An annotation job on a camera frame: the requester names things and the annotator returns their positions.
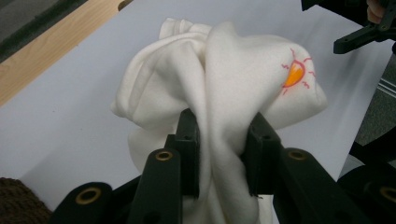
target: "white cloth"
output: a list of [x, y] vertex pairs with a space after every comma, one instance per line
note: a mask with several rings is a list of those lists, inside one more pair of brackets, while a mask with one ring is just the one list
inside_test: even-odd
[[248, 125], [258, 112], [279, 129], [323, 110], [315, 76], [308, 52], [280, 36], [241, 37], [229, 22], [211, 28], [168, 19], [160, 40], [132, 59], [111, 108], [141, 127], [128, 140], [141, 171], [175, 132], [180, 112], [195, 114], [200, 196], [183, 199], [184, 223], [272, 223], [269, 197], [249, 195], [239, 159]]

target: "sun drawing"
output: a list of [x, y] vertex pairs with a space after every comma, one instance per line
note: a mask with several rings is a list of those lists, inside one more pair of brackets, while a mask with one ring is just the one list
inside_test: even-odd
[[[294, 50], [293, 49], [290, 49], [290, 50], [291, 50], [291, 53], [293, 54], [293, 62], [291, 63], [291, 65], [282, 64], [283, 68], [289, 70], [288, 79], [282, 86], [282, 88], [284, 89], [284, 91], [282, 93], [283, 95], [286, 94], [286, 92], [288, 91], [288, 89], [290, 87], [292, 87], [298, 83], [302, 83], [304, 85], [304, 87], [306, 87], [307, 89], [310, 88], [309, 84], [306, 81], [302, 81], [302, 80], [306, 73], [304, 64], [307, 61], [311, 61], [312, 58], [305, 58], [302, 61], [298, 61], [296, 59]], [[312, 76], [315, 76], [315, 72], [313, 72], [313, 71], [308, 71], [307, 73], [311, 74]]]

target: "fleece fabric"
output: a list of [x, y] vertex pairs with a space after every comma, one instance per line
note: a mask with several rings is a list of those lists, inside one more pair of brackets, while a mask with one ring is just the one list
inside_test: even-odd
[[183, 198], [184, 223], [272, 223], [270, 197], [249, 195], [239, 158], [248, 125], [258, 112], [280, 129], [322, 111], [316, 75], [309, 53], [281, 36], [167, 19], [159, 40], [132, 58], [111, 109], [139, 126], [128, 143], [141, 171], [175, 133], [180, 112], [196, 116], [200, 195]]

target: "wooden edge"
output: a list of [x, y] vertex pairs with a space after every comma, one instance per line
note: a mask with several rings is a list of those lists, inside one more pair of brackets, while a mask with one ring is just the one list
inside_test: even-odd
[[115, 16], [121, 0], [88, 0], [0, 63], [0, 106]]

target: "black bracket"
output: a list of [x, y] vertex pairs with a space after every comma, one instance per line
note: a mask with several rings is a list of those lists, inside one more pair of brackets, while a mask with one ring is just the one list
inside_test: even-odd
[[[396, 0], [381, 0], [381, 5], [386, 8], [384, 17], [379, 24], [370, 23], [367, 26], [349, 35], [341, 37], [334, 42], [333, 52], [344, 54], [358, 49], [373, 41], [382, 42], [388, 39], [396, 40]], [[396, 53], [396, 45], [393, 45], [393, 53]]]
[[[386, 183], [365, 181], [364, 193], [355, 186], [359, 181], [343, 179], [340, 187], [309, 152], [283, 148], [260, 113], [248, 128], [241, 160], [250, 195], [274, 195], [282, 224], [396, 223], [395, 173], [386, 176]], [[199, 129], [189, 109], [180, 114], [177, 132], [168, 135], [164, 148], [149, 154], [141, 176], [114, 190], [100, 182], [75, 188], [49, 224], [178, 224], [182, 196], [199, 196]], [[380, 217], [367, 211], [375, 208], [382, 211]]]

